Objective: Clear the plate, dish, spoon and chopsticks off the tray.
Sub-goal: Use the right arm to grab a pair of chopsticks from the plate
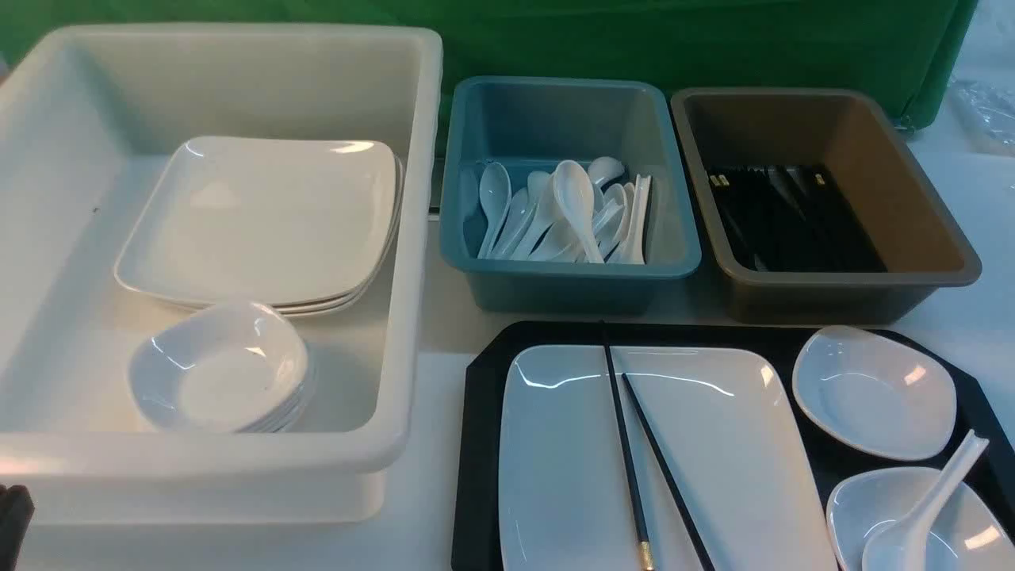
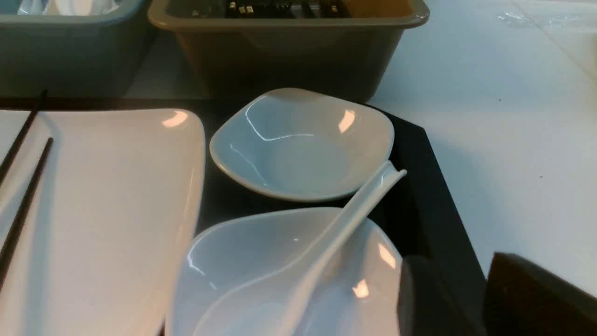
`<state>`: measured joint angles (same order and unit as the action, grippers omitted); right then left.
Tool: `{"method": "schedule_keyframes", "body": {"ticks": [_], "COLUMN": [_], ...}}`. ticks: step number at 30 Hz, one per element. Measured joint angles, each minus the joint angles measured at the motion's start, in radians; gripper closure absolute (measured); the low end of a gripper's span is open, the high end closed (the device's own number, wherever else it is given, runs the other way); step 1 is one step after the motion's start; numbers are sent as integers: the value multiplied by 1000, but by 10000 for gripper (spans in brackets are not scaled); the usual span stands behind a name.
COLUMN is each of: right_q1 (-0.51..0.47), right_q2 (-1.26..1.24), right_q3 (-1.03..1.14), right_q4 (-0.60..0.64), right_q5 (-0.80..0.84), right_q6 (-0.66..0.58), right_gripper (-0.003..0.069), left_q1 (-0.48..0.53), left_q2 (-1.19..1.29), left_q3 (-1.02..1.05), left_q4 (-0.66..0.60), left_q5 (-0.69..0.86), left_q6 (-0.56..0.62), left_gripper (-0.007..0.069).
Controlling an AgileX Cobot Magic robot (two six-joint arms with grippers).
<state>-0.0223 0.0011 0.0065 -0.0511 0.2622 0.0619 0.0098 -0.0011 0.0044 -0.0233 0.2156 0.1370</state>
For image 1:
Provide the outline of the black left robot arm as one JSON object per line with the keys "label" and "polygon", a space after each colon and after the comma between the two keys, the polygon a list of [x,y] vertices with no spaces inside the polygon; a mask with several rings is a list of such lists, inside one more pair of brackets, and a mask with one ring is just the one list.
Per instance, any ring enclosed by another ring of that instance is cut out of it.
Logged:
{"label": "black left robot arm", "polygon": [[25,485],[1,485],[1,570],[15,569],[35,510]]}

